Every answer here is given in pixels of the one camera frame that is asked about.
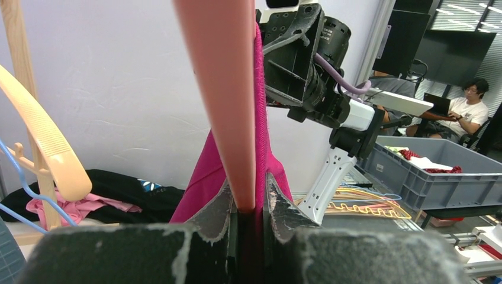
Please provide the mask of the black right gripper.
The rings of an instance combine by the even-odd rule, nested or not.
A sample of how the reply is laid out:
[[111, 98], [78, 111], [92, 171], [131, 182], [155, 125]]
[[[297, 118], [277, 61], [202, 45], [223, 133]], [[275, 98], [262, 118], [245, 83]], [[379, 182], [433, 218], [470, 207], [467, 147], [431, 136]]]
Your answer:
[[298, 122], [309, 119], [339, 128], [349, 115], [349, 98], [338, 92], [337, 82], [315, 57], [321, 56], [329, 67], [341, 71], [350, 28], [326, 16], [316, 3], [273, 12], [259, 26], [267, 105], [288, 109], [288, 117]]

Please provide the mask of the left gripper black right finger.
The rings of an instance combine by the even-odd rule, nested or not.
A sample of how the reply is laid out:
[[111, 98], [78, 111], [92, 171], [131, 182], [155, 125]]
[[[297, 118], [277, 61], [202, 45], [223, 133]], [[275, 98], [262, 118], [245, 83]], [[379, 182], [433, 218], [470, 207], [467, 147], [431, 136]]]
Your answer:
[[468, 283], [454, 249], [438, 234], [323, 228], [266, 175], [265, 283]]

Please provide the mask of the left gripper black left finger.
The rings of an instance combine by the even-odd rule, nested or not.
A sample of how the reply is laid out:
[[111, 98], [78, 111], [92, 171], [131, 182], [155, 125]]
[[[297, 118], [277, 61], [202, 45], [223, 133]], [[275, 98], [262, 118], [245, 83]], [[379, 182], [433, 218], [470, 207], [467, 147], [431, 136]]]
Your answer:
[[230, 283], [233, 197], [224, 182], [188, 221], [60, 228], [45, 235], [18, 283]]

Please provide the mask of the magenta skirt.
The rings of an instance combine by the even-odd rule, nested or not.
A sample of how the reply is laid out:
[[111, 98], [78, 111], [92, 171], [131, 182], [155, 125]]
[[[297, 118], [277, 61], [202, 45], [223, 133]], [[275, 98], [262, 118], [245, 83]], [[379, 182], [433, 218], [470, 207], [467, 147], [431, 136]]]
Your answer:
[[[255, 85], [255, 143], [256, 143], [256, 215], [262, 213], [265, 197], [266, 175], [271, 173], [283, 194], [292, 199], [287, 176], [281, 162], [273, 155], [266, 111], [265, 75], [262, 39], [259, 25], [255, 25], [254, 39]], [[181, 223], [189, 220], [219, 192], [226, 173], [212, 133], [209, 133], [202, 152], [192, 172], [189, 185], [170, 220]]]

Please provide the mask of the pink hanger hook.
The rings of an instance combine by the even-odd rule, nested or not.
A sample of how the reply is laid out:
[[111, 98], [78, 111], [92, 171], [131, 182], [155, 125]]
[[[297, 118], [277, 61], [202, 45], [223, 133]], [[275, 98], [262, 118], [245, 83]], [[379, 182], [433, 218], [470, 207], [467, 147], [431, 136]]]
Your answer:
[[239, 212], [256, 207], [254, 1], [174, 1]]

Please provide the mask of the beige wooden hanger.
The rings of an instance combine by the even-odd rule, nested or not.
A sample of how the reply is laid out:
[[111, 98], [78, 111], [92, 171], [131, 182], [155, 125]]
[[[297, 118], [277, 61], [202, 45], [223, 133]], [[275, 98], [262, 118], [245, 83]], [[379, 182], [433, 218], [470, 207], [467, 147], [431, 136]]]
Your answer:
[[32, 135], [61, 196], [67, 201], [86, 197], [92, 183], [67, 139], [38, 101], [4, 67], [1, 89]]

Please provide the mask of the light blue hanger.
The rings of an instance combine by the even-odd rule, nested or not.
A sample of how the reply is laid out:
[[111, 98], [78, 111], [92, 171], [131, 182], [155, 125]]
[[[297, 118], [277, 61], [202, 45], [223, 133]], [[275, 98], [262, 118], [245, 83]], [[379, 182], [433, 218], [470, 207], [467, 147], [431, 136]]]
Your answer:
[[[3, 153], [6, 155], [7, 159], [9, 160], [9, 162], [12, 164], [12, 166], [17, 171], [24, 192], [26, 192], [33, 199], [38, 199], [38, 200], [41, 200], [41, 201], [46, 201], [53, 209], [56, 210], [56, 212], [61, 217], [63, 217], [68, 222], [68, 224], [70, 226], [72, 226], [72, 227], [77, 226], [77, 223], [75, 223], [75, 221], [57, 204], [56, 201], [52, 201], [49, 197], [41, 195], [39, 193], [35, 193], [35, 192], [33, 192], [31, 190], [31, 188], [27, 184], [24, 171], [21, 169], [21, 166], [17, 162], [17, 160], [14, 157], [14, 155], [10, 152], [10, 148], [8, 148], [3, 143], [3, 141], [1, 141], [1, 150], [3, 151]], [[18, 221], [20, 221], [20, 222], [22, 222], [24, 224], [27, 224], [28, 226], [30, 226], [31, 228], [35, 229], [36, 231], [38, 231], [38, 232], [40, 232], [42, 234], [48, 233], [48, 231], [45, 230], [44, 228], [42, 228], [39, 225], [33, 223], [32, 221], [26, 219], [22, 215], [16, 213], [15, 211], [11, 210], [10, 208], [8, 208], [7, 206], [5, 206], [3, 204], [1, 204], [1, 210], [4, 211], [4, 212], [6, 212], [8, 215], [14, 217], [16, 220], [18, 220]]]

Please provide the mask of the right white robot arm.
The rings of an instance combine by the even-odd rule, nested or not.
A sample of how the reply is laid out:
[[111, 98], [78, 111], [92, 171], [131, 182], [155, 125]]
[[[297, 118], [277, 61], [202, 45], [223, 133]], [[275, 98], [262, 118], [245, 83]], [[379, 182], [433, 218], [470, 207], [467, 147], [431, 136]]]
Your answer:
[[383, 107], [418, 117], [430, 102], [373, 88], [369, 81], [345, 81], [342, 62], [351, 31], [328, 17], [316, 1], [256, 10], [263, 45], [267, 105], [286, 108], [298, 122], [312, 120], [331, 129], [324, 166], [299, 210], [321, 224], [346, 174], [372, 151], [384, 128]]

